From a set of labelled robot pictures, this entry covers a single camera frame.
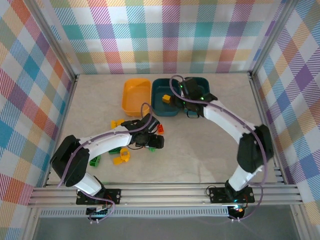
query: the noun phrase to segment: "white floor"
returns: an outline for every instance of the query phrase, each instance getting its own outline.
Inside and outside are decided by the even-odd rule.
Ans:
[[[130,78],[169,78],[172,74],[81,75],[62,130],[60,142],[68,135],[88,137],[110,130],[111,120],[134,119],[121,108],[123,87]],[[247,74],[184,74],[204,77],[210,91],[231,111],[256,125],[261,124]],[[225,182],[237,167],[238,146],[215,123],[190,119],[180,112],[175,117],[157,117],[164,128],[164,148],[130,150],[129,162],[114,165],[118,155],[105,153],[98,167],[87,172],[102,182]],[[274,163],[269,161],[268,182],[276,182]],[[263,173],[255,177],[259,182]],[[48,183],[59,182],[54,171]]]

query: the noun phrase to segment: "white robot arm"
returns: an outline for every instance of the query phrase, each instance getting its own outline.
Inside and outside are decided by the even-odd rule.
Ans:
[[[159,121],[148,113],[142,120],[125,121],[115,129],[99,135],[80,139],[74,135],[67,136],[52,156],[50,164],[57,175],[63,178],[66,187],[74,186],[90,196],[106,198],[104,185],[87,173],[88,162],[112,149],[130,144],[135,144],[137,147],[163,148],[164,137],[153,132],[158,124]],[[75,156],[68,166],[68,161],[74,152]]]
[[[261,171],[264,166],[263,154],[266,161],[273,157],[274,151],[269,129],[265,125],[255,126],[233,112],[229,111],[216,96],[211,93],[203,94],[196,80],[183,79],[179,83],[183,97],[174,92],[170,97],[170,105],[197,113],[224,129],[238,143],[238,166],[225,183],[225,193],[230,201],[237,200],[237,196],[246,190],[250,180]],[[262,153],[256,140],[263,146]]]
[[[108,132],[125,132],[127,130],[128,129],[126,129],[124,126],[117,126],[115,129]],[[83,144],[94,137],[95,136],[80,138],[79,143]],[[132,136],[130,133],[120,133],[117,135],[109,135],[93,141],[91,144],[85,147],[89,150],[88,161],[112,149],[129,145],[131,143],[131,139]],[[84,177],[74,186],[91,196],[95,196],[102,188],[101,183],[87,172],[84,174]]]

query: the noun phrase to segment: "cable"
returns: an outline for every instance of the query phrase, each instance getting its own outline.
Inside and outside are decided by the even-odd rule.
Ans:
[[[131,150],[139,150],[139,149],[143,149],[144,147],[143,146],[141,146],[141,147],[138,147],[138,148],[131,148],[131,147],[129,147],[129,145],[128,146],[126,146],[128,149],[131,149]]]
[[[109,135],[135,133],[135,132],[139,132],[139,131],[143,130],[144,128],[146,128],[146,127],[149,125],[149,123],[151,122],[151,120],[152,120],[152,108],[151,108],[151,106],[150,106],[149,103],[147,103],[147,102],[142,103],[141,108],[140,108],[140,113],[141,113],[141,116],[142,116],[142,117],[144,117],[144,115],[143,115],[144,105],[147,105],[147,106],[149,107],[150,117],[149,117],[148,121],[146,122],[146,124],[143,125],[142,127],[139,127],[138,129],[134,129],[134,130],[128,130],[128,131],[116,131],[116,132],[112,132],[112,131],[111,131],[111,132],[106,132],[106,133],[100,134],[100,135],[98,135],[98,136],[95,136],[95,137],[93,137],[92,139],[90,139],[90,140],[84,142],[83,144],[81,144],[81,145],[71,154],[71,156],[70,156],[70,158],[69,158],[69,160],[68,160],[68,162],[67,162],[67,164],[66,164],[66,166],[65,166],[64,172],[63,172],[63,174],[62,174],[61,180],[60,180],[57,188],[59,188],[59,187],[61,186],[61,184],[64,182],[64,180],[65,180],[65,178],[66,178],[66,175],[67,175],[67,172],[68,172],[68,169],[69,169],[69,167],[70,167],[70,164],[71,164],[72,160],[74,159],[75,155],[77,154],[77,152],[78,152],[81,148],[83,148],[84,146],[88,145],[88,144],[89,144],[89,141],[90,141],[90,142],[93,142],[93,141],[95,141],[95,140],[98,140],[98,139],[100,139],[100,138],[103,138],[103,137],[106,137],[106,136],[109,136]],[[105,220],[106,218],[108,218],[108,217],[115,211],[116,204],[115,204],[114,201],[112,201],[112,200],[110,200],[110,199],[106,199],[106,198],[100,198],[100,197],[91,196],[91,195],[89,195],[88,193],[86,193],[86,192],[84,192],[84,191],[81,191],[81,192],[82,192],[84,195],[86,195],[87,197],[91,198],[91,199],[100,200],[100,201],[104,201],[104,202],[109,202],[109,203],[112,204],[112,210],[111,210],[106,216],[104,216],[104,217],[101,218],[100,220],[97,220],[95,223],[98,224],[99,222]],[[93,214],[94,214],[94,213],[91,213],[91,214],[89,215],[89,219],[90,219],[90,221],[91,221],[91,222],[90,222],[91,224],[93,223],[93,220],[92,220],[92,218],[91,218],[91,216],[92,216]]]
[[[169,85],[170,85],[170,89],[171,91],[173,92],[174,95],[176,95],[178,98],[180,98],[181,100],[185,101],[185,102],[189,102],[189,103],[194,103],[194,104],[206,104],[206,105],[209,105],[211,107],[214,107],[218,110],[220,110],[221,112],[224,112],[226,114],[228,114],[231,118],[233,118],[234,120],[236,120],[238,123],[240,123],[242,126],[244,126],[247,130],[249,130],[252,135],[254,136],[256,142],[258,143],[259,147],[260,147],[260,151],[261,151],[261,154],[262,154],[262,159],[263,159],[263,165],[264,165],[264,176],[263,176],[263,180],[256,184],[254,182],[250,182],[251,185],[255,185],[255,186],[259,186],[261,187],[261,197],[256,205],[256,207],[254,208],[254,210],[249,213],[249,215],[243,217],[242,219],[247,219],[249,216],[251,216],[255,211],[256,209],[260,206],[261,202],[262,202],[262,198],[263,198],[263,195],[264,195],[264,191],[263,191],[263,188],[262,188],[262,185],[266,183],[267,181],[267,177],[268,177],[268,162],[267,162],[267,156],[266,156],[266,152],[265,152],[265,149],[264,149],[264,146],[261,142],[261,140],[259,139],[258,135],[255,133],[254,130],[252,130],[244,121],[242,121],[241,119],[239,119],[236,115],[234,115],[232,112],[228,111],[227,109],[219,106],[219,105],[216,105],[214,103],[211,103],[211,102],[206,102],[206,101],[197,101],[197,100],[191,100],[191,99],[187,99],[185,97],[182,97],[180,96],[174,89],[173,85],[172,85],[172,81],[175,77],[178,77],[178,78],[181,78],[182,81],[185,81],[185,78],[181,75],[173,75],[170,80],[169,80]]]
[[[100,135],[98,135],[98,136],[95,136],[95,137],[91,138],[90,140],[84,142],[84,143],[81,144],[80,146],[78,146],[77,149],[71,154],[71,157],[69,158],[69,161],[67,162],[67,164],[66,164],[66,166],[65,166],[64,172],[63,172],[63,174],[62,174],[61,180],[60,180],[57,188],[59,188],[59,187],[62,185],[62,183],[64,182],[64,180],[65,180],[65,178],[66,178],[66,175],[67,175],[67,172],[68,172],[68,169],[69,169],[69,167],[70,167],[70,164],[71,164],[72,160],[74,159],[74,157],[76,156],[77,152],[78,152],[81,148],[83,148],[84,146],[88,145],[89,142],[93,142],[93,141],[95,141],[95,140],[104,138],[104,137],[109,136],[109,135],[135,133],[135,132],[139,132],[139,131],[143,130],[144,128],[146,128],[146,127],[149,125],[149,123],[151,122],[151,120],[152,120],[152,108],[151,108],[151,106],[150,106],[149,103],[147,103],[147,102],[142,103],[141,108],[140,108],[140,113],[141,113],[142,117],[143,117],[143,108],[144,108],[144,105],[147,105],[147,106],[149,107],[150,118],[149,118],[149,120],[146,122],[146,124],[143,125],[142,127],[139,127],[138,129],[134,129],[134,130],[128,130],[128,131],[116,131],[116,132],[109,131],[109,132],[100,134]]]
[[[206,189],[205,189],[205,194],[208,196],[208,197],[210,197],[210,195],[208,194],[208,189],[210,188],[210,187],[214,187],[214,188],[216,188],[216,186],[213,186],[213,185],[209,185]]]
[[[91,216],[94,214],[94,212],[93,213],[90,213],[89,214],[89,220],[90,220],[90,223],[92,224],[92,223],[100,223],[101,221],[103,221],[103,220],[105,220],[106,218],[108,218],[114,211],[115,211],[115,209],[116,209],[116,204],[115,204],[115,202],[114,201],[112,201],[112,200],[109,200],[109,199],[107,199],[107,198],[100,198],[100,197],[96,197],[96,196],[91,196],[91,195],[89,195],[88,193],[86,193],[85,191],[81,191],[84,195],[86,195],[87,197],[89,197],[89,198],[92,198],[92,199],[95,199],[95,200],[100,200],[100,201],[104,201],[104,202],[109,202],[109,203],[111,203],[112,204],[112,209],[111,209],[111,211],[107,214],[107,215],[105,215],[103,218],[101,218],[100,220],[97,220],[97,221],[93,221],[92,220],[92,218],[91,218]]]

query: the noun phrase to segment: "green block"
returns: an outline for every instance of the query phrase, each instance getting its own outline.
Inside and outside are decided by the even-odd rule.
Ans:
[[[121,147],[117,147],[115,149],[110,150],[108,153],[109,154],[119,154],[121,151]]]
[[[101,155],[96,156],[95,158],[90,160],[89,165],[92,167],[97,167],[100,162],[100,159],[101,159]]]

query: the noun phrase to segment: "plaid fabric backdrop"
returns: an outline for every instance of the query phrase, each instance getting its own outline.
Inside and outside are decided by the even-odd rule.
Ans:
[[[267,31],[265,32],[265,34],[263,36],[263,39],[262,39],[262,41],[261,41],[261,43],[259,45],[259,48],[255,52],[253,61],[251,62],[250,67],[248,69],[249,71],[252,71],[254,69],[254,66],[256,65],[257,59],[259,58],[259,56],[261,54],[261,51],[264,48],[264,46],[265,46],[270,34],[272,33],[272,31],[274,29],[274,26],[275,26],[277,20],[279,19],[280,15],[281,15],[281,12],[283,11],[286,2],[287,2],[287,0],[281,0],[281,3],[280,3],[279,7],[277,8],[277,10],[276,10],[276,12],[274,14],[274,16],[272,18],[272,21],[271,21]]]
[[[247,71],[281,0],[37,2],[75,72],[149,74]]]
[[[71,80],[23,0],[0,0],[0,240],[18,238]]]
[[[290,183],[320,230],[320,0],[300,0],[258,74]]]

